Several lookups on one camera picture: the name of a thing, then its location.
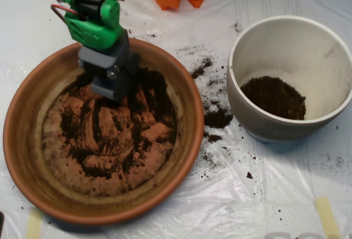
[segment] white ceramic pot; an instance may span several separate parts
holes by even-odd
[[[250,79],[279,77],[306,97],[305,120],[272,115],[240,87]],[[352,55],[329,28],[297,16],[275,16],[243,31],[229,57],[227,92],[233,114],[261,142],[308,136],[334,119],[352,98]]]

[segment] green robot part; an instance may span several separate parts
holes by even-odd
[[[105,0],[100,15],[100,20],[82,21],[79,16],[66,13],[65,23],[72,39],[96,50],[105,50],[114,45],[124,31],[119,23],[120,4],[115,0]]]

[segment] plastic sheet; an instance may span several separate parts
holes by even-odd
[[[26,75],[73,43],[50,10],[54,1],[0,3],[1,128]],[[153,0],[126,0],[120,22],[131,37],[160,46],[189,71],[210,57],[213,66],[195,82],[205,106],[216,110],[211,101],[218,101],[229,110],[222,66],[243,28],[272,15],[301,15],[326,24],[352,47],[351,1],[205,0],[201,9],[182,1],[178,11],[161,11]],[[256,142],[236,119],[224,129],[206,127],[222,140],[209,143],[204,138],[190,174],[154,210],[128,223],[92,231],[43,216],[37,220],[39,238],[324,238],[314,205],[321,196],[328,197],[342,237],[351,238],[351,106],[316,134],[289,144]],[[246,177],[248,172],[252,179]],[[33,238],[29,237],[33,229],[28,230],[33,208],[14,185],[1,152],[0,211],[5,214],[1,239]]]

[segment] terracotta pot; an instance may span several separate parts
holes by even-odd
[[[126,221],[166,199],[190,171],[200,149],[202,100],[187,70],[170,54],[144,41],[130,40],[142,67],[163,74],[178,123],[172,154],[150,181],[116,197],[89,197],[61,185],[45,165],[42,123],[59,93],[82,72],[79,45],[56,52],[38,65],[17,90],[7,112],[3,147],[8,170],[23,195],[43,212],[76,224],[102,225]]]

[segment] spilled soil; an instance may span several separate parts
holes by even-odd
[[[211,128],[224,128],[228,126],[233,119],[232,114],[218,106],[217,111],[212,111],[204,115],[204,124]]]
[[[241,90],[256,106],[268,113],[292,120],[304,120],[306,97],[279,78],[264,76],[251,79]]]
[[[55,178],[89,196],[116,196],[153,178],[173,150],[176,114],[163,76],[140,69],[121,102],[92,94],[83,73],[58,96],[43,123],[42,151]]]
[[[205,68],[208,68],[212,65],[213,65],[213,62],[210,57],[203,59],[201,65],[191,72],[191,77],[194,80],[197,79],[199,76],[204,74]]]

